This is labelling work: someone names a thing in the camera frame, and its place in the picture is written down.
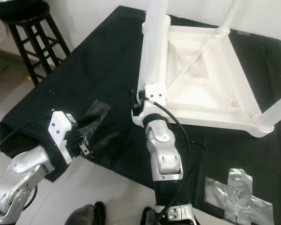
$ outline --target white pole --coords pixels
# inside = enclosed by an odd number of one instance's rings
[[[140,74],[137,90],[158,83],[158,66],[168,0],[150,0],[144,25]]]
[[[231,27],[232,21],[235,17],[235,14],[238,10],[240,1],[241,0],[233,0],[223,24],[216,31],[217,34],[224,34],[224,33],[230,32],[230,27]]]
[[[253,118],[257,127],[263,131],[270,131],[281,120],[281,99],[260,116]]]

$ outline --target black cable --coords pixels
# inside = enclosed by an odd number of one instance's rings
[[[34,187],[34,193],[33,193],[33,196],[31,198],[31,200],[29,201],[29,203],[27,205],[24,206],[23,211],[25,209],[27,209],[33,203],[33,201],[36,198],[36,196],[37,196],[37,185]]]
[[[3,140],[0,142],[0,149],[1,149],[2,145],[3,145],[4,143],[6,143],[6,141],[7,141],[9,138],[11,138],[11,137],[13,137],[14,135],[16,135],[21,129],[24,129],[25,127],[29,126],[29,125],[32,124],[32,123],[35,123],[35,122],[38,122],[38,121],[41,121],[41,120],[47,120],[47,119],[50,119],[50,117],[42,117],[42,118],[39,118],[39,119],[30,121],[30,122],[25,123],[24,125],[18,127],[17,129],[13,130],[13,131],[10,132],[5,138],[3,138]],[[34,189],[35,189],[35,190],[34,190],[34,194],[33,194],[33,197],[32,197],[32,199],[31,199],[31,201],[24,207],[23,210],[27,209],[27,208],[32,204],[32,202],[34,201],[34,199],[36,198],[36,196],[37,196],[37,185],[35,186]]]
[[[185,184],[185,181],[188,179],[188,177],[196,170],[196,168],[201,164],[201,162],[203,161],[203,159],[205,158],[205,156],[207,155],[207,148],[204,144],[202,143],[199,143],[199,142],[194,142],[194,141],[190,141],[189,138],[188,138],[188,135],[184,129],[184,127],[181,125],[181,123],[177,120],[177,118],[172,114],[170,113],[166,108],[164,108],[162,105],[158,104],[157,102],[147,98],[147,97],[144,97],[144,99],[154,105],[156,105],[158,108],[160,108],[161,110],[163,110],[165,113],[167,113],[175,122],[176,124],[179,126],[179,128],[181,129],[183,135],[185,136],[184,138],[183,137],[180,137],[177,135],[178,138],[181,138],[181,139],[184,139],[186,141],[186,145],[187,145],[187,164],[185,166],[185,171],[186,171],[186,175],[183,177],[182,179],[182,185],[180,185],[178,191],[177,191],[177,194],[176,196],[174,197],[174,199],[168,204],[166,205],[163,210],[159,213],[158,217],[155,219],[154,221],[154,225],[157,225],[158,222],[161,220],[161,218],[164,216],[164,214],[169,210],[169,208],[172,206],[172,204],[174,203],[175,199],[177,198],[177,196],[181,193],[182,191],[182,187],[184,186]],[[190,143],[193,143],[193,144],[197,144],[199,146],[201,146],[204,150],[204,154],[203,156],[196,162],[196,164],[188,171],[187,170],[187,167],[188,167],[188,161],[189,161],[189,158],[190,158],[190,151],[191,151],[191,146],[190,146]]]

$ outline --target tile floor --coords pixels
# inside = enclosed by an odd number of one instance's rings
[[[7,60],[27,74],[22,62]],[[25,76],[9,68],[0,73],[0,121],[32,89],[32,81]],[[0,153],[0,175],[9,161]],[[43,180],[38,187],[35,201],[17,225],[62,225],[75,209],[96,201],[106,203],[107,225],[139,225],[142,209],[155,203],[153,190],[81,157],[57,181]],[[230,224],[198,210],[195,214],[202,225]]]

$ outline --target white wall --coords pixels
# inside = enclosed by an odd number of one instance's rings
[[[70,50],[78,46],[117,6],[146,9],[148,0],[47,0]],[[171,15],[220,25],[231,0],[170,0]],[[242,0],[232,28],[281,40],[281,0]],[[16,53],[12,38],[0,49]]]

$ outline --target black tablecloth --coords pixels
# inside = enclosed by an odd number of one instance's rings
[[[141,59],[143,11],[118,7],[43,82],[2,120],[1,138],[27,121],[55,110],[81,117],[99,99],[111,106],[93,142],[117,131],[120,136],[97,152],[93,162],[138,183],[153,187],[145,132],[132,123],[128,92],[137,88]],[[181,18],[173,25],[212,27]],[[231,42],[262,111],[281,98],[281,41],[233,30]],[[10,157],[49,140],[48,123],[22,131],[2,149]],[[242,168],[253,177],[253,195],[274,206],[275,224],[281,225],[281,122],[263,138],[244,131],[185,126],[190,139],[209,149],[200,171],[187,181],[196,208],[222,218],[224,211],[204,202],[205,176],[227,184],[230,168]],[[177,141],[185,165],[185,144]],[[201,149],[193,146],[191,164]],[[62,171],[50,174],[56,179]]]

